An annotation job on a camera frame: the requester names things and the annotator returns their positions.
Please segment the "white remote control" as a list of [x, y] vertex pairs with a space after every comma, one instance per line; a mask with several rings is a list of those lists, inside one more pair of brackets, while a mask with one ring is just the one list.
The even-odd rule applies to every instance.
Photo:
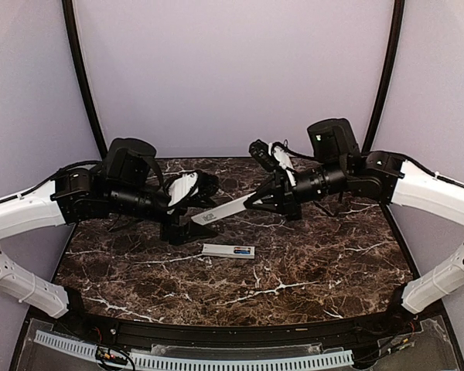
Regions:
[[202, 255], [208, 257], [222, 257], [222, 258], [233, 258], [233, 259], [254, 259], [255, 258], [255, 247], [252, 247], [251, 252], [253, 256], [241, 256], [234, 254], [235, 247], [249, 247], [239, 245], [225, 245], [225, 244], [211, 244], [205, 243], [202, 248]]

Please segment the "white remote battery cover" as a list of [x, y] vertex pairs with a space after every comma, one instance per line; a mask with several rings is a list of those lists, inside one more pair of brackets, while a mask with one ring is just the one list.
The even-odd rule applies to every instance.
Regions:
[[224, 203], [223, 205], [216, 206], [212, 209], [208, 209], [195, 216], [192, 216], [191, 220], [194, 223], [205, 226], [207, 224], [215, 223], [216, 221], [222, 220], [229, 216], [241, 213], [246, 210], [244, 202], [247, 201], [247, 199], [251, 196], [252, 193], [246, 196], [242, 196], [238, 199], [233, 199], [228, 203]]

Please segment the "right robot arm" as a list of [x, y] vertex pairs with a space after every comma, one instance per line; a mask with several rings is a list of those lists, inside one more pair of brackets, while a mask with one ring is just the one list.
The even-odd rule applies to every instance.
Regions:
[[[350, 193], [380, 204], [420, 209], [464, 226], [464, 183], [426, 169], [413, 158], [389, 151], [361, 152], [349, 121], [332, 118], [307, 129], [316, 167], [294, 170], [294, 152], [281, 142], [261, 140], [249, 146], [251, 157], [271, 176], [249, 197], [248, 209], [300, 218], [303, 203]], [[379, 319], [386, 335], [396, 335], [409, 315], [464, 285], [464, 243], [422, 277], [398, 288], [387, 312]]]

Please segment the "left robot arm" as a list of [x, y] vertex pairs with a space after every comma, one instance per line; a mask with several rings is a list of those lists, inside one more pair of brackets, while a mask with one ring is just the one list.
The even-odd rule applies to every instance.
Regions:
[[[60, 168], [30, 189], [0, 199], [0, 240], [48, 226], [129, 216], [160, 225], [160, 237], [171, 245], [215, 237], [215, 232], [189, 221], [189, 208], [214, 206], [219, 180], [200, 170], [164, 179], [156, 149], [136, 138], [116, 138], [101, 161], [87, 160]], [[63, 317], [77, 337], [94, 330], [83, 312], [80, 294], [37, 277], [0, 250], [0, 291], [51, 318]]]

